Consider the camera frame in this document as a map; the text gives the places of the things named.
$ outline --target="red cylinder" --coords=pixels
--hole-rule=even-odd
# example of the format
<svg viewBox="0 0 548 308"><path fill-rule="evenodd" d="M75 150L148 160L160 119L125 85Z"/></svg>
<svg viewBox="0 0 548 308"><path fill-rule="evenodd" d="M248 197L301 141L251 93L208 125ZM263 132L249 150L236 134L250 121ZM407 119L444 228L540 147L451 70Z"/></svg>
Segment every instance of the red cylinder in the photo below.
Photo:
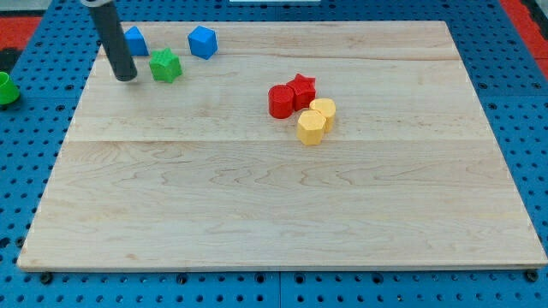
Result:
<svg viewBox="0 0 548 308"><path fill-rule="evenodd" d="M293 114L295 93L286 85L273 86L268 91L268 111L277 119L285 119Z"/></svg>

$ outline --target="green cup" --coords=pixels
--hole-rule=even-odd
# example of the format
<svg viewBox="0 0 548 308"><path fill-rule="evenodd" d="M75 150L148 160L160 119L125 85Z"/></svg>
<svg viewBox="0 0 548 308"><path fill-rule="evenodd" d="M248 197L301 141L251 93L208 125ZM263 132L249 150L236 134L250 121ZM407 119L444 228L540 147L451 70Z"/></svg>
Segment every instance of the green cup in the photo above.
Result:
<svg viewBox="0 0 548 308"><path fill-rule="evenodd" d="M19 89L8 73L0 72L0 104L11 104L19 98Z"/></svg>

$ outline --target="blue pegboard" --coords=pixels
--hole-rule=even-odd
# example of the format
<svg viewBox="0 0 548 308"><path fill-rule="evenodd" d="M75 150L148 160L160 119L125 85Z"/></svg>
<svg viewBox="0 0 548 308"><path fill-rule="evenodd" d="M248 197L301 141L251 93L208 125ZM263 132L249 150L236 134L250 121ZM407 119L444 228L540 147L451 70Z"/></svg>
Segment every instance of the blue pegboard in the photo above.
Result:
<svg viewBox="0 0 548 308"><path fill-rule="evenodd" d="M548 242L548 83L494 0L117 0L124 21L446 21L518 190ZM54 0L0 107L0 306L548 306L546 269L408 273L27 274L19 246L91 71L98 36L77 0Z"/></svg>

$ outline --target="wooden board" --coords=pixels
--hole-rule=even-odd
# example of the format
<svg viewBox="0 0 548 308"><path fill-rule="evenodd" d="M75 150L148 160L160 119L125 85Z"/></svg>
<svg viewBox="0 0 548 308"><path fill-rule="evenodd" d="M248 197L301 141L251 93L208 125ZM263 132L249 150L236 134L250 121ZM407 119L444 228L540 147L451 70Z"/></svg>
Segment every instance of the wooden board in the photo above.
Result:
<svg viewBox="0 0 548 308"><path fill-rule="evenodd" d="M184 78L98 55L19 266L28 271L519 269L546 255L443 22L140 23ZM268 115L295 73L337 102L319 146Z"/></svg>

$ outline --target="black cylinder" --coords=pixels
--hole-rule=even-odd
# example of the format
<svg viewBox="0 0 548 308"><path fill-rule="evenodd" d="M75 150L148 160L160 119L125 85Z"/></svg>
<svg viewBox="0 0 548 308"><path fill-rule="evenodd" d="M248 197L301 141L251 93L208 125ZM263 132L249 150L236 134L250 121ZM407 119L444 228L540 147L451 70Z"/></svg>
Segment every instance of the black cylinder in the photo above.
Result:
<svg viewBox="0 0 548 308"><path fill-rule="evenodd" d="M112 0L81 0L89 8L112 71L120 81L130 81L137 76L134 59L123 35L120 18Z"/></svg>

